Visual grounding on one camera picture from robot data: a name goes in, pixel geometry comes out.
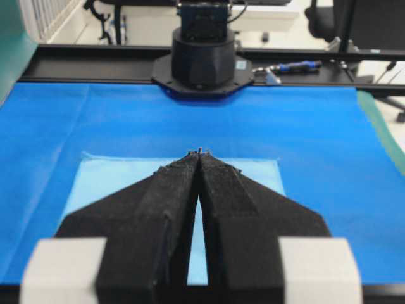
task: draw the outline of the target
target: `light blue sheet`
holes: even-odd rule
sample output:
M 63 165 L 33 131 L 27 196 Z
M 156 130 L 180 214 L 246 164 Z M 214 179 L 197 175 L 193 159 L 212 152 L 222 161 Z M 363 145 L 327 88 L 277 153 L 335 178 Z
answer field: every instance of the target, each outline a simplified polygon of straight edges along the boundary
M 63 217 L 109 194 L 138 182 L 167 165 L 174 158 L 110 158 L 84 154 Z M 241 169 L 244 175 L 284 195 L 276 160 L 222 159 Z M 198 201 L 191 244 L 189 285 L 206 285 L 206 257 L 203 216 Z

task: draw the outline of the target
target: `white block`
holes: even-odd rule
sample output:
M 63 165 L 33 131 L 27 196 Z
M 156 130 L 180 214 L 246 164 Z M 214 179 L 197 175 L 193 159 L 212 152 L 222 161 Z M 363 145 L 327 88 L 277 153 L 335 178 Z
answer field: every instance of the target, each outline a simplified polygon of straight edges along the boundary
M 25 269 L 21 304 L 97 304 L 105 237 L 43 239 Z
M 361 279 L 350 246 L 332 237 L 280 237 L 285 304 L 361 304 Z

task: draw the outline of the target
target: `black cylindrical mount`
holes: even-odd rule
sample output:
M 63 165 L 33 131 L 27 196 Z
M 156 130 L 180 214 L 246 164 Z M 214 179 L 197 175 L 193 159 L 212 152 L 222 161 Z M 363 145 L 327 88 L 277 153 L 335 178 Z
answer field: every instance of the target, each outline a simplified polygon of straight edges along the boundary
M 173 78 L 196 88 L 218 87 L 235 75 L 235 36 L 228 30 L 223 42 L 189 42 L 180 28 L 173 32 L 171 70 Z

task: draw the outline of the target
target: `cable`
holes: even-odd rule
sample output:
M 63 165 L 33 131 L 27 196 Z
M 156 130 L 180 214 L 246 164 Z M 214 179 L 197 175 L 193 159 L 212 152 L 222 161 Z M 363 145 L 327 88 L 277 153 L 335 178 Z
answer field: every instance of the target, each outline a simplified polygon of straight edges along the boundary
M 401 72 L 402 72 L 403 70 L 404 70 L 403 68 L 400 69 L 400 70 L 390 79 L 390 81 L 388 81 L 388 84 L 391 84 L 391 82 L 392 82 L 395 78 L 397 78 L 397 76 L 398 76 L 399 74 L 401 74 Z
M 347 66 L 347 63 L 345 61 L 341 61 L 340 66 L 346 72 L 346 75 L 349 77 L 350 81 L 354 82 L 354 75 L 353 75 L 352 71 L 350 71 L 349 67 Z
M 391 71 L 393 68 L 395 68 L 395 66 L 397 65 L 396 61 L 391 61 L 389 65 L 387 65 L 387 67 L 385 68 L 385 71 L 383 72 L 383 74 L 381 74 L 381 76 L 379 76 L 379 78 L 377 79 L 377 81 L 375 82 L 376 84 L 380 82 L 380 80 L 382 79 L 382 77 L 385 76 L 386 73 L 388 73 L 389 71 Z
M 229 19 L 229 20 L 227 21 L 227 23 L 231 23 L 231 22 L 234 22 L 235 20 L 238 20 L 238 19 L 245 13 L 245 11 L 246 11 L 246 9 L 247 9 L 247 7 L 248 7 L 249 5 L 248 5 L 248 3 L 246 2 L 246 0 L 244 0 L 243 3 L 245 4 L 245 6 L 243 7 L 242 11 L 241 11 L 236 17 L 234 17 L 234 18 L 232 18 L 232 19 Z

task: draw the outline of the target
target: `black chair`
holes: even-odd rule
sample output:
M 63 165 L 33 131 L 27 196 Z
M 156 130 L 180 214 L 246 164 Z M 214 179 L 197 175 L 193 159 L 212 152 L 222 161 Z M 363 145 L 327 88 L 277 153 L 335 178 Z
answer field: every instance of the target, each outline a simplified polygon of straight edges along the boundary
M 345 2 L 345 0 L 333 0 L 331 7 L 318 7 L 316 0 L 312 0 L 305 15 L 309 20 L 309 32 L 313 37 L 331 42 L 339 36 L 340 20 L 344 14 Z

